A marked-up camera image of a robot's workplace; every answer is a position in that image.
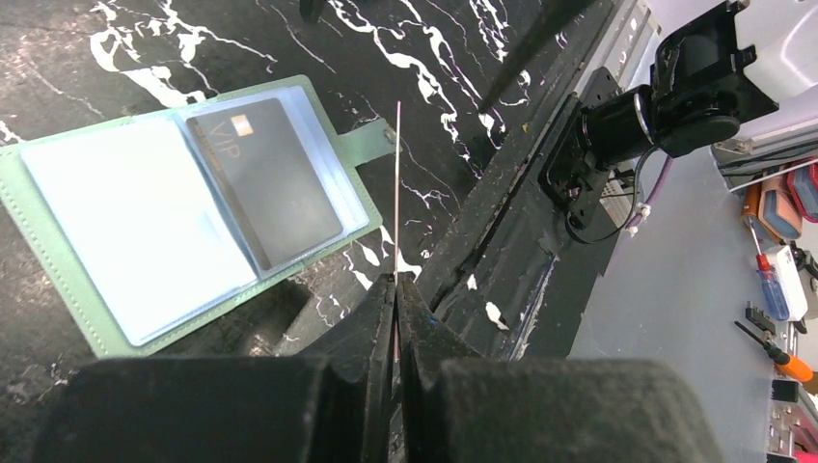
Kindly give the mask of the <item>orange handled screwdriver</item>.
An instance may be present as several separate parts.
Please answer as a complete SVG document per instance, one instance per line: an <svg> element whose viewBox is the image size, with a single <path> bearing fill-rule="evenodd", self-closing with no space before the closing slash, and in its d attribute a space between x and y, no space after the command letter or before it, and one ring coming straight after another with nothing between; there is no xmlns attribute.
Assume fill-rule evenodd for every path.
<svg viewBox="0 0 818 463"><path fill-rule="evenodd" d="M814 372L806 362L796 356L788 354L772 341L762 339L740 321L735 320L734 325L762 347L781 374L801 383L806 383L813 379Z"/></svg>

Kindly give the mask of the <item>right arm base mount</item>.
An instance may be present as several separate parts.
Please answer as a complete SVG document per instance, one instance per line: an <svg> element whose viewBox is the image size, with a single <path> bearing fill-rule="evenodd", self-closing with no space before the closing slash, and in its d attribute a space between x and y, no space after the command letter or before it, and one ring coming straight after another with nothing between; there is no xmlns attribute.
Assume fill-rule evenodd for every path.
<svg viewBox="0 0 818 463"><path fill-rule="evenodd" d="M537 148L544 157L539 185L565 215L573 240L596 244L620 231L588 235L610 172L653 149L650 94L644 85L624 91L607 68L599 68L581 92L566 98Z"/></svg>

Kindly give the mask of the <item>green card holder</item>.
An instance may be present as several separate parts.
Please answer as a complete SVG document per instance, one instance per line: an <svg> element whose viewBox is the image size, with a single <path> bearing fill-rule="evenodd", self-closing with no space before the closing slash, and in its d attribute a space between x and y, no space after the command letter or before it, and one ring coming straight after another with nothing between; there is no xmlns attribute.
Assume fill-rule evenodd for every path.
<svg viewBox="0 0 818 463"><path fill-rule="evenodd" d="M184 121L272 98L343 231L262 273ZM94 355L147 356L380 227L357 169L394 151L380 118L338 133L296 75L3 147L1 200Z"/></svg>

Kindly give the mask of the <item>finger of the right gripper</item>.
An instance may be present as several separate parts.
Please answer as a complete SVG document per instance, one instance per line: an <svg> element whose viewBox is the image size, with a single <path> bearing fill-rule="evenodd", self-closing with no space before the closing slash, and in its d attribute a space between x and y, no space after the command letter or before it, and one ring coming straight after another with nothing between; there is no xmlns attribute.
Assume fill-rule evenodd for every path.
<svg viewBox="0 0 818 463"><path fill-rule="evenodd" d="M558 36L574 26L586 26L587 10L597 1L546 1L520 41L511 49L503 66L482 98L478 113L488 115L496 106L504 106L503 96L531 62L540 60L543 50L558 44Z"/></svg>

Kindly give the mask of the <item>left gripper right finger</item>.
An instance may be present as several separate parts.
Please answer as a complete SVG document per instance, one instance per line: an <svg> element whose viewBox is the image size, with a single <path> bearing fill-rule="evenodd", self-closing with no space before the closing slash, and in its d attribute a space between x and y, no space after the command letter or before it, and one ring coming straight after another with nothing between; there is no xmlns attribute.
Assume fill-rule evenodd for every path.
<svg viewBox="0 0 818 463"><path fill-rule="evenodd" d="M719 462L692 388L649 360L481 356L396 282L411 462Z"/></svg>

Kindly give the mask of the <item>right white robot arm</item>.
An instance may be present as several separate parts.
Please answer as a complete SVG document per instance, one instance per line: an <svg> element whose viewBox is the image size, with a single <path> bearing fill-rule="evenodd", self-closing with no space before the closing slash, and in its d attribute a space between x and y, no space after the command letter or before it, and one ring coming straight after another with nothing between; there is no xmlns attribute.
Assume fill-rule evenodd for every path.
<svg viewBox="0 0 818 463"><path fill-rule="evenodd" d="M645 83L592 70L537 152L597 170L727 140L817 84L813 1L723 1L660 41Z"/></svg>

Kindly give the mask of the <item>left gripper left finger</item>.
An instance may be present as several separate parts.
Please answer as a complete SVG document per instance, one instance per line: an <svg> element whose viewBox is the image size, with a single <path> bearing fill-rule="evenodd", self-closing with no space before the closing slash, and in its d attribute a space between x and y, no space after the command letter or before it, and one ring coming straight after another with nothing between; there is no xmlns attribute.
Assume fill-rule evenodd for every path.
<svg viewBox="0 0 818 463"><path fill-rule="evenodd" d="M108 359L69 382L37 462L384 462L395 278L285 357Z"/></svg>

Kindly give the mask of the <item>black VIP credit card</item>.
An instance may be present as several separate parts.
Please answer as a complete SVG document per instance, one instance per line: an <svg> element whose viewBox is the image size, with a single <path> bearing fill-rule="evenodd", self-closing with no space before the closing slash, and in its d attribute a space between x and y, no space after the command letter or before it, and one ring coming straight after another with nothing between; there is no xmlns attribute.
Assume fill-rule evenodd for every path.
<svg viewBox="0 0 818 463"><path fill-rule="evenodd" d="M202 112L184 124L260 272L288 264L342 233L279 99Z"/></svg>

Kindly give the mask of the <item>red handled screwdriver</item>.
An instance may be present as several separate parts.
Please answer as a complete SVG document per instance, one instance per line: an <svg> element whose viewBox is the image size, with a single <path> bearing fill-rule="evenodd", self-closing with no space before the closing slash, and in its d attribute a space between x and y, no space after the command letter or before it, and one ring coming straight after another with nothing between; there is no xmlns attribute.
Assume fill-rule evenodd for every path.
<svg viewBox="0 0 818 463"><path fill-rule="evenodd" d="M755 261L757 274L762 287L769 315L778 321L787 321L790 311L775 268L769 263L767 256L762 252L760 242L752 219L748 220L750 233L756 248Z"/></svg>

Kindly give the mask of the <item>aluminium frame rail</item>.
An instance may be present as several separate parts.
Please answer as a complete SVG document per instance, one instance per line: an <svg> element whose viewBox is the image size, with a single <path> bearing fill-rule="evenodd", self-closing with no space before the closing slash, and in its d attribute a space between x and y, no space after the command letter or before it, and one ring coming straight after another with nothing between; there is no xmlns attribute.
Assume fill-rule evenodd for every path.
<svg viewBox="0 0 818 463"><path fill-rule="evenodd" d="M606 68L613 81L625 91L634 85L646 83L639 77L641 63L652 62L652 54L661 30L655 14L646 1L602 1L605 17L580 65L580 73L573 91L585 92L592 74Z"/></svg>

